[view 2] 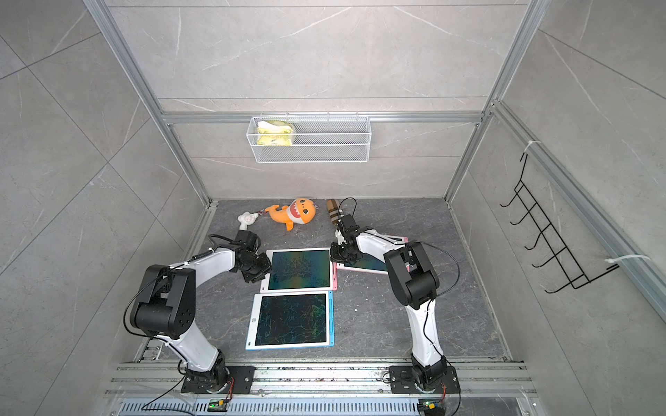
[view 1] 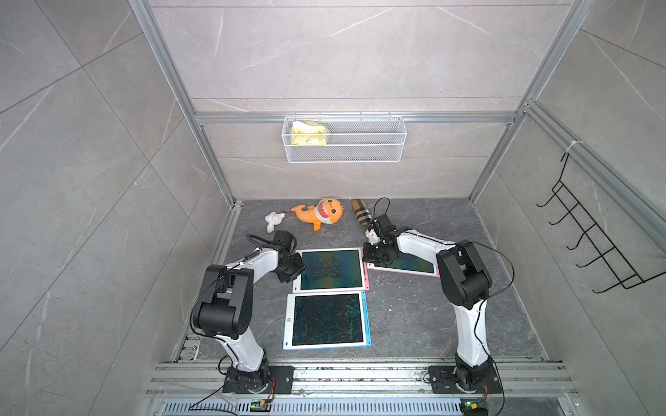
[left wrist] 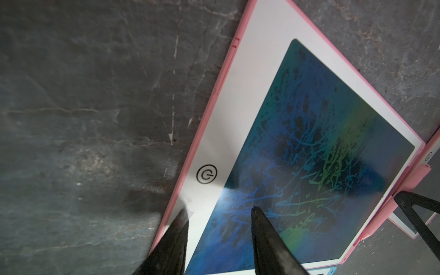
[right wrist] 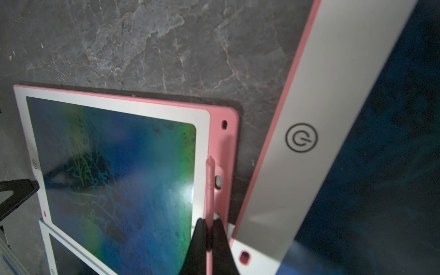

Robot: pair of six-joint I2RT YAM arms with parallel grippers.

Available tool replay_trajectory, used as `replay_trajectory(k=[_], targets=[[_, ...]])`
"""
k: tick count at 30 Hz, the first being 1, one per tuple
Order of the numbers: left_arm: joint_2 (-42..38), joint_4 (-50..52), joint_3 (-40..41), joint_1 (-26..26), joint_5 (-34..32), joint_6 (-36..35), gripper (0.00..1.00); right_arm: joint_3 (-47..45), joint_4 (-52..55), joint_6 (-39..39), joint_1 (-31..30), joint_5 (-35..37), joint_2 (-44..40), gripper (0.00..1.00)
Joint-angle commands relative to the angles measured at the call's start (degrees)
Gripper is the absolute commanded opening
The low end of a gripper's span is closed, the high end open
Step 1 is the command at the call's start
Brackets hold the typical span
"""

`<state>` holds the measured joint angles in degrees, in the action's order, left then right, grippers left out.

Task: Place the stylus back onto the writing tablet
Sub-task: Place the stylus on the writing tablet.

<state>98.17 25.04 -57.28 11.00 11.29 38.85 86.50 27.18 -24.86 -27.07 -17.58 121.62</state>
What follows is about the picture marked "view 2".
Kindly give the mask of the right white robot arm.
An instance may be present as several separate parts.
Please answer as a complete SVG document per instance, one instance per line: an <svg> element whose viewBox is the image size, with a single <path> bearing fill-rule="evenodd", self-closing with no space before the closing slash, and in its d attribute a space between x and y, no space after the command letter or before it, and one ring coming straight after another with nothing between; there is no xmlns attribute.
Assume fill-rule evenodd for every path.
<svg viewBox="0 0 666 416"><path fill-rule="evenodd" d="M433 390L447 374L435 320L440 280L423 244L399 242L369 227L360 227L350 214L334 222L336 241L331 260L354 263L369 255L384 263L397 301L406 308L412 336L411 362L416 385Z"/></svg>

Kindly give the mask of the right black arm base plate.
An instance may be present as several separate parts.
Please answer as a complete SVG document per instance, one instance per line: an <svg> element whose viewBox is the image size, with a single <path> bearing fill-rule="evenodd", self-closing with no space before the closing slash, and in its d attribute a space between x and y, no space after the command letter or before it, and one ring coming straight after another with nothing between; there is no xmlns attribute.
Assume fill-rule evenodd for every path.
<svg viewBox="0 0 666 416"><path fill-rule="evenodd" d="M388 368L388 384L391 393L424 393L425 395L457 395L461 386L456 369L447 365L446 369L433 376L415 366L391 366Z"/></svg>

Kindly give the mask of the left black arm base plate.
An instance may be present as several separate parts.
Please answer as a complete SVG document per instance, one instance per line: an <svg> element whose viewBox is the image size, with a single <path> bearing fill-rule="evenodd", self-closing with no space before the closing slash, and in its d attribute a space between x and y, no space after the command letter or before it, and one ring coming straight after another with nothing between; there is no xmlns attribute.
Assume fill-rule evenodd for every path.
<svg viewBox="0 0 666 416"><path fill-rule="evenodd" d="M233 386L234 395L249 395L253 386L256 367L253 366L231 366L227 367L227 381L225 383L215 382L213 386L207 387L204 381L198 381L196 377L188 374L183 381L180 391L182 393L196 393L196 395L223 395L228 393Z"/></svg>

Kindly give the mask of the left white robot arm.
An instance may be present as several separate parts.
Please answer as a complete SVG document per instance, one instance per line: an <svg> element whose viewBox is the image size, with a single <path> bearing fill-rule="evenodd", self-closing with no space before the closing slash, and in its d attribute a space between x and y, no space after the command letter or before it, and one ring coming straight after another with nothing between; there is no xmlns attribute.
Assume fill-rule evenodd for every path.
<svg viewBox="0 0 666 416"><path fill-rule="evenodd" d="M151 265L128 305L129 324L138 336L165 343L185 365L184 376L199 389L218 393L230 374L223 353L208 341L195 322L197 288L225 272L239 272L248 283L265 278L271 260L260 252L261 240L239 230L233 239L211 234L219 244L175 265Z"/></svg>

